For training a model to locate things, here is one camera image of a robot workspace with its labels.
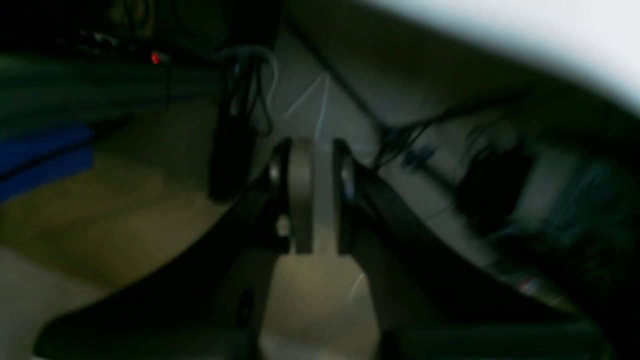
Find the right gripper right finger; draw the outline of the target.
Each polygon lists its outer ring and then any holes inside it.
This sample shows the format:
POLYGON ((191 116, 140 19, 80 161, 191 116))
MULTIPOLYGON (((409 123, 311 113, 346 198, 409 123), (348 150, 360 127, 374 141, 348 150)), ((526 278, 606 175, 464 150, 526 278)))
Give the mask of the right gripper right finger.
POLYGON ((375 360, 600 360, 585 320, 496 280, 447 246, 343 139, 333 141, 337 251, 369 282, 375 360))

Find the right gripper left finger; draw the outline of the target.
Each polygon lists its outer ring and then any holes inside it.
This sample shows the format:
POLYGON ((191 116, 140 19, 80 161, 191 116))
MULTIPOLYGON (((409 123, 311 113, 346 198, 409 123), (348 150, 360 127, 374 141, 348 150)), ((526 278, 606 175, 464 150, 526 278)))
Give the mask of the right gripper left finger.
POLYGON ((313 250, 313 142, 287 138, 197 241, 40 331, 43 360, 259 360, 275 265, 313 250))

